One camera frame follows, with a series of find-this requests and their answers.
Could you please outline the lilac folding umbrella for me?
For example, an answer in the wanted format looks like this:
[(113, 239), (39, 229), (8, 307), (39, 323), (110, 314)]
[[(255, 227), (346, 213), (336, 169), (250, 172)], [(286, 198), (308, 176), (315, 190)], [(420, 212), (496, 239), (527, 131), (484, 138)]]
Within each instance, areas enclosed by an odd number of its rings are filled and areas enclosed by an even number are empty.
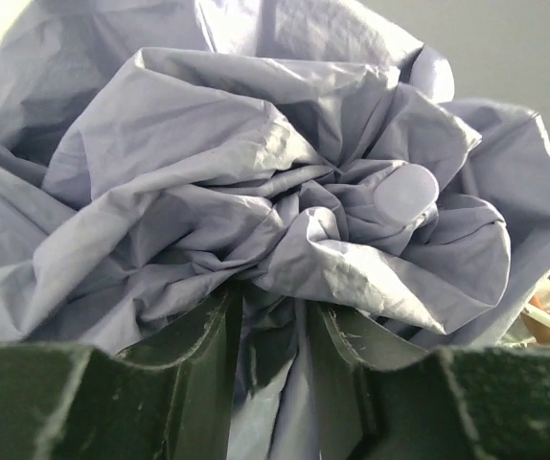
[(109, 353), (244, 279), (228, 455), (322, 459), (305, 319), (496, 342), (550, 271), (536, 111), (356, 1), (33, 1), (0, 42), (0, 342)]

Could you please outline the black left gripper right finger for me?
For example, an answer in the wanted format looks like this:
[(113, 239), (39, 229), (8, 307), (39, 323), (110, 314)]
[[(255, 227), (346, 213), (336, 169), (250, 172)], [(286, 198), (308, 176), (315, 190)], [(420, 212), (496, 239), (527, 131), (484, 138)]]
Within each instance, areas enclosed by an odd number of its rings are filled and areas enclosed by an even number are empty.
[(326, 459), (550, 459), (550, 347), (419, 348), (313, 302), (308, 332)]

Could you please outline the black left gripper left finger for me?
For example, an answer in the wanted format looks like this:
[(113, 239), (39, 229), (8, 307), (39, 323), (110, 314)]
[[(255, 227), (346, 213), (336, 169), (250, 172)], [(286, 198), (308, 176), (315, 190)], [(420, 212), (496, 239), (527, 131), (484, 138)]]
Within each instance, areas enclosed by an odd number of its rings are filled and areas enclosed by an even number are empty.
[(0, 344), (0, 459), (222, 459), (242, 295), (229, 282), (116, 356)]

